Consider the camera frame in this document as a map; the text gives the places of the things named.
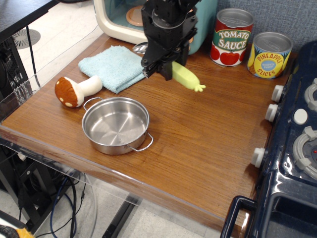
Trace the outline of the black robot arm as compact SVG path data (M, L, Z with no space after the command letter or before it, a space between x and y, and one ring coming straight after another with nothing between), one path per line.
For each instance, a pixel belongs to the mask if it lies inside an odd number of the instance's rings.
M187 62L189 40L197 33L197 0L149 0L142 9L148 47L141 60L145 77L161 74L172 79L172 63Z

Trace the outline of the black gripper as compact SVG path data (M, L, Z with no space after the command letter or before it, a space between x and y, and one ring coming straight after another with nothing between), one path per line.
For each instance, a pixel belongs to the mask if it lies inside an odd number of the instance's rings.
M189 40L197 33L196 18L187 18L174 28L158 27L151 18L145 19L144 33L148 47L141 60L145 77L155 72L166 81L172 79L172 62L186 65L189 51Z

